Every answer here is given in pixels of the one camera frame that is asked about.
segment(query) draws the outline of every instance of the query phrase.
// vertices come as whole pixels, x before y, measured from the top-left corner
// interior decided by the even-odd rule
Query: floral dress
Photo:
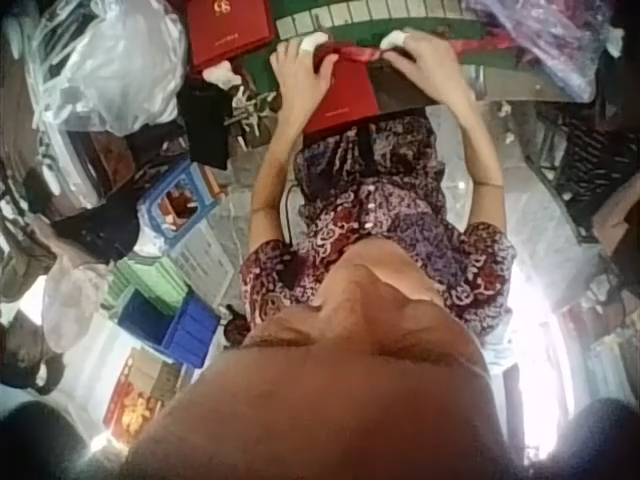
[[[515,249],[493,225],[460,232],[447,221],[444,164],[424,114],[379,119],[306,146],[294,173],[307,232],[295,246],[265,242],[245,260],[242,294],[252,325],[310,302],[345,249],[368,237],[404,248],[479,339],[505,318]]]

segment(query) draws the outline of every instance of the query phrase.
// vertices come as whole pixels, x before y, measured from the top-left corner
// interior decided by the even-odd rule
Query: red gift box
[[[198,71],[275,38],[266,0],[190,0],[187,22],[193,65]]]
[[[379,113],[367,64],[340,58],[333,67],[331,87],[307,123],[304,133],[308,135]]]

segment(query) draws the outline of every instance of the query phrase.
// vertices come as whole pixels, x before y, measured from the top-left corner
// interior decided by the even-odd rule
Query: blue box
[[[216,189],[210,167],[183,160],[165,173],[139,205],[150,228],[171,249],[218,205]]]
[[[220,317],[192,290],[173,316],[162,313],[136,290],[122,309],[118,325],[164,355],[202,368]]]

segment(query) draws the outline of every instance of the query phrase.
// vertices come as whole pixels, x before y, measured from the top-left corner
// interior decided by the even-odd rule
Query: woman's left hand
[[[296,137],[329,90],[333,66],[338,60],[338,55],[328,55],[315,73],[313,52],[301,51],[301,41],[296,38],[281,42],[270,58],[282,95],[278,124]]]

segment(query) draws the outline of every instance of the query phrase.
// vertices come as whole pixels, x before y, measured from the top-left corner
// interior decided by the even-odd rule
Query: purple plastic bag
[[[495,19],[576,101],[593,98],[611,15],[607,0],[465,0],[465,4],[489,22]]]

